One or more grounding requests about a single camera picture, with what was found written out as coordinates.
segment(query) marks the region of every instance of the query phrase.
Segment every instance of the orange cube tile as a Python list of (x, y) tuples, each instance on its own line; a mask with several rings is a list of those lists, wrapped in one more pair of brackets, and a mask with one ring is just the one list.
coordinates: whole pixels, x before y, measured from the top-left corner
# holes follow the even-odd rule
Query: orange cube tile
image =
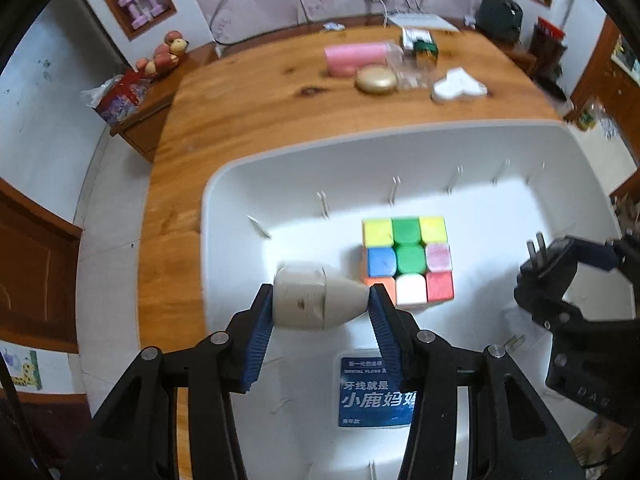
[(391, 298), (393, 304), (396, 304), (396, 280), (393, 278), (364, 278), (362, 280), (365, 285), (372, 286), (376, 283), (382, 283), (386, 288), (386, 293)]
[(360, 260), (360, 279), (364, 282), (369, 277), (369, 262), (367, 261), (367, 248), (362, 246), (362, 259)]

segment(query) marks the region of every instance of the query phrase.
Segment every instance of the rubik's cube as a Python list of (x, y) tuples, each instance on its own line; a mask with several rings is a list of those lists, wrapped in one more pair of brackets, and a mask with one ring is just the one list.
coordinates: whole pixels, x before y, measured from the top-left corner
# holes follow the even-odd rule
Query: rubik's cube
[(382, 283), (397, 306), (453, 300), (453, 268), (442, 216), (362, 221), (362, 281)]

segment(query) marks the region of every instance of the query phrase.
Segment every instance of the pink sponge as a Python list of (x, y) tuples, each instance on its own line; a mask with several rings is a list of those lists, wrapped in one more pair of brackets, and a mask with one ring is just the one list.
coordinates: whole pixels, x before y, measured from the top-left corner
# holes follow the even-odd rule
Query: pink sponge
[(351, 43), (324, 48), (329, 74), (334, 77), (349, 77), (363, 66), (386, 65), (386, 43)]

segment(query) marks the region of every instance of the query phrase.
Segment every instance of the red cube tile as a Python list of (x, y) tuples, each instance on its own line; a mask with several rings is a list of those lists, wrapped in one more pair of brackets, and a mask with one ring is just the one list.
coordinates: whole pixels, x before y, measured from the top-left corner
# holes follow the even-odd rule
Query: red cube tile
[(427, 272), (427, 301), (453, 300), (452, 272)]

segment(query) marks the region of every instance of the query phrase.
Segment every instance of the round gold container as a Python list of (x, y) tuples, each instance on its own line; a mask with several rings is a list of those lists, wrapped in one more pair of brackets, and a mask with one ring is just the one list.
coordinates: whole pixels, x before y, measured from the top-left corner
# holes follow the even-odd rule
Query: round gold container
[(356, 74), (356, 86), (367, 94), (391, 94), (398, 88), (398, 79), (386, 66), (366, 66)]

